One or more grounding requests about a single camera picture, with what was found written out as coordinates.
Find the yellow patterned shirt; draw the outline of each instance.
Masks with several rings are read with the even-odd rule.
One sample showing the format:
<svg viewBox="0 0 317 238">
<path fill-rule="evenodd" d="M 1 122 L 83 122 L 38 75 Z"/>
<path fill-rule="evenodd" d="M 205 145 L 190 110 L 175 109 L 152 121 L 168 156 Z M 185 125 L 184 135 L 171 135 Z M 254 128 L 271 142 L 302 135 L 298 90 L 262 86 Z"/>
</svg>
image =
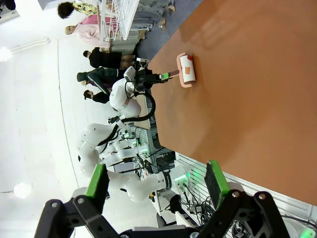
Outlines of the yellow patterned shirt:
<svg viewBox="0 0 317 238">
<path fill-rule="evenodd" d="M 90 16 L 97 14 L 97 8 L 92 4 L 73 2 L 73 6 L 75 8 L 75 11 L 83 13 L 85 15 Z"/>
</svg>

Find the person in green jacket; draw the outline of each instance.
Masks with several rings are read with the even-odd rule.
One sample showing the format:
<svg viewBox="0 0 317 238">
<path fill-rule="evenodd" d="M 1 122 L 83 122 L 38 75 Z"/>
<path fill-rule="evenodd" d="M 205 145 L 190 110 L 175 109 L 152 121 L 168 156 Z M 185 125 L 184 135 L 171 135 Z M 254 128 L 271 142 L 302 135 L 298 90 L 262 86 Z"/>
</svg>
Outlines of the person in green jacket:
<svg viewBox="0 0 317 238">
<path fill-rule="evenodd" d="M 110 94 L 108 88 L 111 88 L 113 84 L 124 78 L 123 74 L 125 69 L 118 70 L 115 68 L 96 68 L 90 72 L 81 72 L 77 74 L 78 82 L 85 82 L 84 85 L 90 83 L 100 88 L 100 90 L 107 95 Z"/>
</svg>

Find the table surface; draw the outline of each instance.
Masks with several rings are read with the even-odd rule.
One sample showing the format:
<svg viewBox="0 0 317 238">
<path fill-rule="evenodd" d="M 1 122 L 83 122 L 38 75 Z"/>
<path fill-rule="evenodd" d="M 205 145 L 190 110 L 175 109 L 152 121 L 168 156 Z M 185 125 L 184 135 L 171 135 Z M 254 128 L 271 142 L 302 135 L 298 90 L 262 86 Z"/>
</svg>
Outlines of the table surface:
<svg viewBox="0 0 317 238">
<path fill-rule="evenodd" d="M 160 143 L 317 205 L 317 5 L 206 0 L 150 63 L 192 54 L 196 85 L 152 87 Z"/>
</svg>

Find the screw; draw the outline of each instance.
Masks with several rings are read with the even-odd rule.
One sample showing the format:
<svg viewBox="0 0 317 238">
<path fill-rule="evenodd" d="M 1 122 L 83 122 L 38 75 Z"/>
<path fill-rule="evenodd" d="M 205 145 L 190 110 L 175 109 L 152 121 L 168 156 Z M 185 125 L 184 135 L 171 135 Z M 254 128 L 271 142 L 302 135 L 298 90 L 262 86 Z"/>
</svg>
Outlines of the screw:
<svg viewBox="0 0 317 238">
<path fill-rule="evenodd" d="M 238 197 L 238 196 L 240 196 L 240 194 L 239 194 L 239 192 L 233 192 L 233 193 L 232 193 L 232 196 L 233 196 L 233 197 Z"/>
<path fill-rule="evenodd" d="M 81 203 L 84 202 L 84 199 L 83 199 L 83 198 L 79 198 L 79 199 L 77 200 L 77 202 L 78 202 L 79 204 L 81 204 Z"/>
<path fill-rule="evenodd" d="M 265 199 L 265 194 L 264 194 L 264 193 L 261 193 L 261 194 L 259 195 L 259 199 L 264 200 L 264 199 Z"/>
<path fill-rule="evenodd" d="M 189 238 L 196 238 L 199 235 L 198 232 L 193 232 L 189 235 Z"/>
</svg>

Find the wire rack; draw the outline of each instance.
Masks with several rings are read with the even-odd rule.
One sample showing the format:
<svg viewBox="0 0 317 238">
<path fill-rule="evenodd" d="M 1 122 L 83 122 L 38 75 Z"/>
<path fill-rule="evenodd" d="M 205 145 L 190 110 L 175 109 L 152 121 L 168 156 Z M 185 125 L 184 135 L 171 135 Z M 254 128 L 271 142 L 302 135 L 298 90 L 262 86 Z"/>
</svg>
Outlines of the wire rack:
<svg viewBox="0 0 317 238">
<path fill-rule="evenodd" d="M 103 0 L 100 43 L 127 40 L 139 0 Z"/>
</svg>

